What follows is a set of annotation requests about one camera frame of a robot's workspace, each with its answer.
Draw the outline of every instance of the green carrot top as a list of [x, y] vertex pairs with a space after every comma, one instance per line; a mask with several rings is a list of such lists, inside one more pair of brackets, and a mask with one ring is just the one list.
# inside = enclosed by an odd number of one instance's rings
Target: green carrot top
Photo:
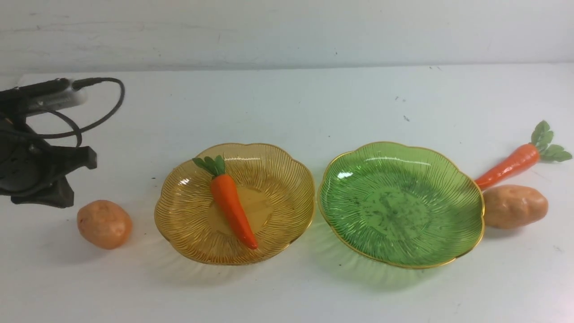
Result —
[[534, 129], [530, 137], [531, 144], [536, 146], [540, 159], [545, 162], [564, 162], [572, 159], [572, 154], [559, 145], [550, 145], [554, 138], [554, 131], [550, 130], [548, 122], [542, 120]]
[[214, 178], [225, 174], [225, 161], [221, 155], [217, 155], [215, 160], [211, 157], [205, 157], [205, 159], [197, 157], [192, 160], [199, 168], [208, 171]]

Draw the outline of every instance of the plastic vegetable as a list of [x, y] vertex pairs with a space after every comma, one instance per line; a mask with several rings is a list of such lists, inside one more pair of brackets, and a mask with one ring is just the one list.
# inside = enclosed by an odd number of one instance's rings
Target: plastic vegetable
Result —
[[132, 223], [116, 203], [99, 200], [77, 212], [77, 228], [84, 239], [103, 249], [115, 249], [130, 237]]
[[554, 131], [542, 120], [534, 129], [531, 142], [518, 147], [505, 160], [487, 171], [475, 182], [481, 190], [485, 190], [505, 178], [518, 175], [534, 166], [538, 161], [564, 162], [572, 159], [572, 154], [564, 151], [559, 145], [550, 145], [554, 138]]
[[499, 229], [516, 229], [541, 220], [548, 200], [532, 187], [501, 185], [484, 192], [484, 223]]
[[223, 158], [217, 156], [215, 160], [211, 157], [206, 157], [205, 160], [201, 158], [192, 160], [198, 167], [213, 175], [210, 185], [211, 195], [213, 195], [215, 203], [225, 214], [235, 236], [248, 248], [257, 249], [257, 241], [239, 201], [235, 181], [233, 181], [231, 176], [225, 174], [225, 161]]

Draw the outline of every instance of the plate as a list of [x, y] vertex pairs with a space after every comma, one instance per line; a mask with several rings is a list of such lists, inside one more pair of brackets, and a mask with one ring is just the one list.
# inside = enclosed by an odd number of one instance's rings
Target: plate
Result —
[[475, 182], [438, 152], [378, 142], [335, 158], [319, 209], [347, 246], [403, 268], [447, 264], [484, 234]]
[[156, 205], [160, 233], [182, 255], [197, 262], [241, 265], [271, 258], [301, 236], [315, 210], [311, 172], [279, 147], [222, 144], [198, 157], [223, 156], [259, 248], [233, 235], [210, 193], [212, 176], [189, 160], [167, 177]]

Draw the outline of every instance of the wire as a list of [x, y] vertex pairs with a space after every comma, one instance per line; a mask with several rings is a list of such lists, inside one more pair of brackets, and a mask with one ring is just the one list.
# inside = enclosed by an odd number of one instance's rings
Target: wire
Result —
[[108, 112], [105, 116], [103, 116], [99, 120], [97, 120], [97, 121], [95, 121], [95, 122], [93, 122], [93, 123], [91, 123], [91, 124], [89, 124], [83, 128], [78, 127], [77, 124], [73, 120], [71, 120], [70, 118], [68, 118], [67, 116], [63, 115], [60, 112], [57, 112], [54, 110], [49, 110], [49, 109], [41, 109], [42, 111], [52, 113], [55, 116], [57, 116], [58, 118], [64, 120], [72, 128], [72, 131], [63, 132], [63, 133], [54, 133], [54, 134], [37, 134], [37, 133], [28, 133], [28, 132], [10, 131], [10, 130], [0, 129], [0, 133], [6, 133], [6, 134], [10, 134], [12, 136], [18, 136], [18, 137], [22, 137], [25, 139], [60, 139], [60, 138], [76, 136], [76, 138], [77, 138], [76, 147], [79, 147], [80, 144], [82, 143], [82, 133], [84, 133], [88, 130], [91, 130], [93, 128], [96, 128], [97, 126], [106, 122], [109, 118], [111, 118], [119, 110], [119, 107], [122, 106], [123, 99], [126, 95], [126, 88], [125, 88], [123, 82], [119, 79], [116, 79], [116, 78], [88, 78], [88, 79], [77, 80], [77, 81], [74, 81], [72, 83], [72, 88], [74, 90], [78, 91], [84, 87], [96, 85], [98, 83], [103, 83], [103, 82], [111, 82], [111, 83], [116, 83], [117, 85], [119, 85], [118, 102], [110, 110], [110, 112]]

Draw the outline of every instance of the carrot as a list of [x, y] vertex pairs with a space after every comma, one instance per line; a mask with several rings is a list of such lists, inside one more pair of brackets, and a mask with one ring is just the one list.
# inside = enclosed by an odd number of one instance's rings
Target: carrot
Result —
[[235, 181], [225, 173], [223, 158], [217, 156], [215, 160], [211, 157], [206, 157], [205, 160], [201, 158], [193, 158], [192, 160], [198, 167], [213, 175], [210, 185], [211, 195], [225, 214], [235, 236], [248, 248], [257, 249], [257, 240], [239, 201]]
[[505, 160], [487, 171], [475, 182], [481, 190], [485, 190], [502, 180], [518, 175], [534, 166], [538, 161], [564, 162], [572, 159], [572, 154], [564, 151], [559, 145], [550, 145], [554, 131], [542, 120], [531, 135], [531, 142], [518, 147]]

